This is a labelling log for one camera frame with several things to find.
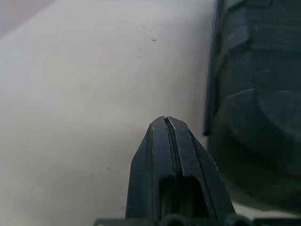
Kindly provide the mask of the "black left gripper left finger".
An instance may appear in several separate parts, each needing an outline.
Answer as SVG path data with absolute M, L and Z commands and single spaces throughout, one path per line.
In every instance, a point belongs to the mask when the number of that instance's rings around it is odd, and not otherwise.
M 131 162 L 126 218 L 161 219 L 179 213 L 175 130 L 180 126 L 171 116 L 150 123 Z

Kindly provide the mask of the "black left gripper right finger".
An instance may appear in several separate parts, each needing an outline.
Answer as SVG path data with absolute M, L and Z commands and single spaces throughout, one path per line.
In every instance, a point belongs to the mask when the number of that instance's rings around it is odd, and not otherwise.
M 218 169 L 185 122 L 166 119 L 180 180 L 179 212 L 189 218 L 226 218 L 235 212 Z

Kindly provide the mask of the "black plastic tool case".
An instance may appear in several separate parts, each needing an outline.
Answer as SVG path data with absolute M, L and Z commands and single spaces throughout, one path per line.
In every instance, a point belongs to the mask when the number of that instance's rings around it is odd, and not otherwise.
M 235 201 L 301 214 L 301 0 L 215 0 L 204 121 Z

